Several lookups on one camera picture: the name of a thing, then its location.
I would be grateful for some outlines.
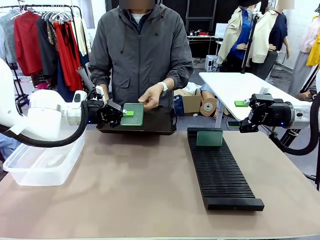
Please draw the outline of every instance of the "beige jacket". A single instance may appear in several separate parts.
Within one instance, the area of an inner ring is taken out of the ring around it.
[[[277,12],[273,10],[267,11],[256,24],[248,61],[246,63],[247,67],[250,67],[250,59],[257,64],[265,62],[269,50],[269,36],[276,23],[277,17]]]
[[[227,58],[231,48],[236,44],[242,30],[242,10],[238,7],[231,19],[228,22],[228,26],[225,30],[222,45],[218,53],[218,64],[222,64]]]

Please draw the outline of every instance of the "black hat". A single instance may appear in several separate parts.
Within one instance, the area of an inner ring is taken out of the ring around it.
[[[320,4],[319,4],[318,8],[315,10],[315,12],[320,13]]]
[[[238,5],[241,7],[250,7],[252,5],[258,4],[261,0],[238,0]]]

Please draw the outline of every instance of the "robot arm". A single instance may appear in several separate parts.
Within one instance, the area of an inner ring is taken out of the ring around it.
[[[87,124],[106,123],[118,126],[123,117],[123,108],[108,101],[94,89],[87,96],[76,91],[73,101],[66,103],[52,90],[39,90],[31,95],[28,115],[17,111],[14,80],[9,66],[0,59],[0,133],[36,147],[61,147],[74,142],[82,135]],[[79,125],[69,138],[55,141],[61,125]]]
[[[285,129],[305,129],[310,126],[310,141],[303,149],[292,149],[283,145],[275,132],[269,137],[283,152],[296,156],[307,155],[317,147],[320,97],[316,97],[312,103],[284,102],[282,99],[273,99],[270,94],[253,94],[249,106],[249,117],[240,122],[241,133],[258,132],[259,125]]]

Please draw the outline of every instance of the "red garment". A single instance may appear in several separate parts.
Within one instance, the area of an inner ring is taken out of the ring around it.
[[[82,78],[76,72],[76,70],[81,67],[81,61],[78,45],[72,30],[72,24],[68,22],[61,25],[58,22],[55,22],[53,26],[56,32],[56,41],[65,85],[73,92],[82,90]]]
[[[37,20],[39,15],[28,11],[14,21],[14,43],[16,59],[25,76],[42,71]]]

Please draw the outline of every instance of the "gray pants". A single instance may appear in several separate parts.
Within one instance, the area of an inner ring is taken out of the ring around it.
[[[300,51],[299,56],[296,59],[294,70],[292,73],[292,79],[288,90],[288,94],[293,97],[298,96],[307,80],[308,75],[311,72],[312,66],[306,65],[308,58],[308,53]]]

